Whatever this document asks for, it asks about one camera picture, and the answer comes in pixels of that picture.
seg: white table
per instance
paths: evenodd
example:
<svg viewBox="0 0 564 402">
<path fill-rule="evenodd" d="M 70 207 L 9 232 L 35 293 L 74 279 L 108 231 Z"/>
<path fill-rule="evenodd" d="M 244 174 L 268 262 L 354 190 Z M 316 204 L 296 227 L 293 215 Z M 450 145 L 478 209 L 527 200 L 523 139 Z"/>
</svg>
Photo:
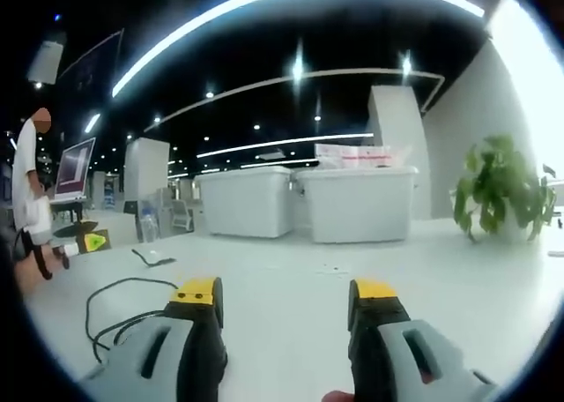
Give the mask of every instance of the white table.
<svg viewBox="0 0 564 402">
<path fill-rule="evenodd" d="M 298 234 L 278 240 L 184 234 L 150 249 L 178 262 L 147 269 L 121 247 L 73 259 L 29 298 L 41 335 L 71 376 L 96 364 L 84 332 L 85 300 L 128 276 L 168 279 L 219 275 L 229 365 L 220 400 L 321 400 L 353 390 L 347 359 L 349 280 L 390 283 L 412 318 L 423 318 L 458 345 L 469 368 L 506 383 L 528 360 L 564 289 L 564 260 L 546 256 L 564 232 L 545 230 L 533 245 L 472 245 L 452 220 L 416 222 L 403 243 L 315 245 Z M 93 334 L 151 309 L 170 289 L 131 283 L 93 304 Z"/>
</svg>

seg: white storage bin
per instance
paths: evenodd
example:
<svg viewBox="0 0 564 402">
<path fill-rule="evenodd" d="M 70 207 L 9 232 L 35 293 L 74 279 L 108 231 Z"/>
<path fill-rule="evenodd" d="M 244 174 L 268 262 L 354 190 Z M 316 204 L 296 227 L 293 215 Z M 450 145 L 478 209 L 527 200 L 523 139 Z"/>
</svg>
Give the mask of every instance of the white storage bin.
<svg viewBox="0 0 564 402">
<path fill-rule="evenodd" d="M 411 223 L 415 167 L 336 169 L 298 174 L 315 242 L 403 240 Z"/>
<path fill-rule="evenodd" d="M 199 175 L 210 232 L 254 237 L 278 237 L 289 232 L 290 174 L 283 167 L 254 167 Z"/>
</svg>

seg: laptop screen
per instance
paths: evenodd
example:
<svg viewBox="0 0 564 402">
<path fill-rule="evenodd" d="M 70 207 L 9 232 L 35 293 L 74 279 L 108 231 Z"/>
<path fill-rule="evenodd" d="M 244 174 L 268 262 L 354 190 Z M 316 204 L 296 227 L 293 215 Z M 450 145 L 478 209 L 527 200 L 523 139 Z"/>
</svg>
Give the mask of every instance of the laptop screen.
<svg viewBox="0 0 564 402">
<path fill-rule="evenodd" d="M 55 195 L 84 194 L 86 175 L 96 138 L 88 139 L 63 151 L 56 177 Z"/>
</svg>

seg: yellow label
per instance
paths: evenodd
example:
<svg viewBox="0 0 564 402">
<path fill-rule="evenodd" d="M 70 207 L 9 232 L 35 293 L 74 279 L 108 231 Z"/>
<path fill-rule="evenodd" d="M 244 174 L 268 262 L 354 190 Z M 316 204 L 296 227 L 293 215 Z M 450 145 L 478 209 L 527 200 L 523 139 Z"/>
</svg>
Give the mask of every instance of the yellow label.
<svg viewBox="0 0 564 402">
<path fill-rule="evenodd" d="M 397 297 L 396 291 L 385 283 L 364 279 L 356 279 L 355 281 L 359 288 L 359 297 L 361 299 Z"/>
<path fill-rule="evenodd" d="M 184 283 L 170 299 L 171 302 L 202 303 L 213 305 L 213 283 L 215 277 L 192 279 Z"/>
<path fill-rule="evenodd" d="M 94 252 L 106 243 L 106 238 L 99 234 L 85 234 L 85 246 L 88 252 Z"/>
</svg>

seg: chair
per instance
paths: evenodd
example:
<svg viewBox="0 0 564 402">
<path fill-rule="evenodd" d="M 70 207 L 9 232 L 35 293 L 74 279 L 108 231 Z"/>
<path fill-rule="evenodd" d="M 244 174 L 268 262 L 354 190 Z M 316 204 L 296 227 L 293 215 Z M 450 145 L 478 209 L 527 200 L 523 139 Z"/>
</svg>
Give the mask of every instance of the chair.
<svg viewBox="0 0 564 402">
<path fill-rule="evenodd" d="M 186 202 L 181 199 L 173 199 L 173 227 L 182 227 L 187 232 L 194 231 L 194 220 L 192 210 L 186 206 Z"/>
</svg>

